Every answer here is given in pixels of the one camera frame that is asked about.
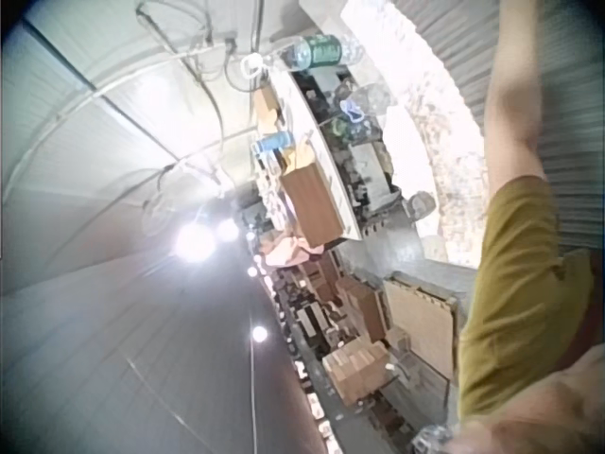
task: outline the plywood board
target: plywood board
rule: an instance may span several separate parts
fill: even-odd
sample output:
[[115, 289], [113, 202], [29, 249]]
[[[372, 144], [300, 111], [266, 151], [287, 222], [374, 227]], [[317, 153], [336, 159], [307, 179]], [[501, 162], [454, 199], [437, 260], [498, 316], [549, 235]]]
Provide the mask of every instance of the plywood board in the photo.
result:
[[412, 352], [437, 372], [454, 375], [454, 315], [449, 305], [394, 281], [385, 281], [393, 323], [410, 338]]

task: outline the plastic bottle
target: plastic bottle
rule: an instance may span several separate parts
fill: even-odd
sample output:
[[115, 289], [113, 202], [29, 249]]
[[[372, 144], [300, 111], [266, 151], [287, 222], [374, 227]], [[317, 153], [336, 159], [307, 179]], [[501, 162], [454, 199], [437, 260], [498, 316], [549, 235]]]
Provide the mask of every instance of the plastic bottle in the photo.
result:
[[242, 72], [253, 79], [267, 67], [284, 71], [303, 71], [320, 66], [355, 64], [363, 57], [361, 44], [352, 37], [334, 35], [293, 36], [278, 41], [266, 56], [250, 54], [242, 62]]
[[387, 88], [380, 83], [371, 83], [355, 90], [349, 97], [340, 101], [340, 109], [356, 123], [365, 116], [386, 114], [387, 107], [394, 103], [393, 96]]

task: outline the table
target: table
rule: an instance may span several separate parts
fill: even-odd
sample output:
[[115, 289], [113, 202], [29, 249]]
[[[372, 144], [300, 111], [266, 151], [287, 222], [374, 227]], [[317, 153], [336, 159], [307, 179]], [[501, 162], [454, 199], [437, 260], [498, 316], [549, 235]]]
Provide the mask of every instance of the table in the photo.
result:
[[347, 189], [340, 179], [332, 153], [323, 139], [320, 127], [315, 121], [303, 93], [292, 75], [286, 71], [271, 69], [269, 77], [273, 91], [282, 107], [284, 128], [292, 132], [297, 143], [310, 134], [308, 143], [315, 152], [316, 162], [320, 166], [324, 183], [330, 192], [332, 203], [342, 224], [342, 236], [362, 240], [363, 236], [350, 205]]

